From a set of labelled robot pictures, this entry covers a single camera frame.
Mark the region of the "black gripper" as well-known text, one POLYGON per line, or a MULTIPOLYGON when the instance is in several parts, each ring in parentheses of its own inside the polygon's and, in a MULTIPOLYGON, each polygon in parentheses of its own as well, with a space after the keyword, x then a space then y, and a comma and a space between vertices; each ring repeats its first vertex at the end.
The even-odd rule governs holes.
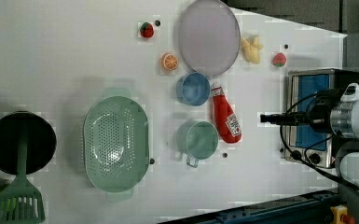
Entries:
POLYGON ((270 123, 275 125, 310 125, 311 120, 305 113, 283 113, 260 116, 262 123, 270 123))

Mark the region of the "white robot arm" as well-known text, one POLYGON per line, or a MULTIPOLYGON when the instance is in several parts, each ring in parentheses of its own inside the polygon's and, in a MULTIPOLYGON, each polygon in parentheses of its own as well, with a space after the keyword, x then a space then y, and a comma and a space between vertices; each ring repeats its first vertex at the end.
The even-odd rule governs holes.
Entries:
POLYGON ((279 126, 283 146, 292 159, 340 185, 359 192, 358 185, 319 169, 308 155, 312 147, 327 142, 335 136, 359 139, 359 84, 349 84, 344 92, 338 89, 317 91, 295 102, 284 113, 261 114, 260 121, 279 126), (330 134, 330 137, 306 147, 303 153, 295 152, 288 146, 283 136, 284 126, 310 126, 315 132, 330 134))

